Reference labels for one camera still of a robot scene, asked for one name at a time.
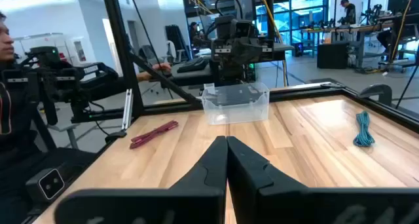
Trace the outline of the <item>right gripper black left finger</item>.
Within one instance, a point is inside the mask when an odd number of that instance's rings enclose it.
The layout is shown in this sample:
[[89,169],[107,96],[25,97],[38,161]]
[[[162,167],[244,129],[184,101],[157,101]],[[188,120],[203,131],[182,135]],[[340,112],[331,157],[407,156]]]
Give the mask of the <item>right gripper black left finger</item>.
[[167,189],[85,189],[54,211],[56,223],[223,223],[228,143],[218,136]]

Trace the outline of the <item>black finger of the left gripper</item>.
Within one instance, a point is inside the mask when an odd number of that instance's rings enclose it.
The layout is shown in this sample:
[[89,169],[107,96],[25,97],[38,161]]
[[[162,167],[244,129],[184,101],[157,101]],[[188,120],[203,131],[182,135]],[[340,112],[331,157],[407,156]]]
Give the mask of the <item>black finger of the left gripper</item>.
[[247,48],[247,62],[257,63],[259,62],[262,54],[262,45],[258,40],[249,40]]
[[246,48],[247,43],[243,43],[241,40],[235,40],[232,45],[232,59],[236,63],[246,62]]

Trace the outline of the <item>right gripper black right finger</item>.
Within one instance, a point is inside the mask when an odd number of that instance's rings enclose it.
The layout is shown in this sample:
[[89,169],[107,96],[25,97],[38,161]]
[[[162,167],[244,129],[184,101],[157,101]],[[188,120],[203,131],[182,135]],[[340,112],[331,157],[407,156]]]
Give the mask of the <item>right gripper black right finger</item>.
[[238,223],[417,223],[417,188],[307,187],[229,136],[228,186]]

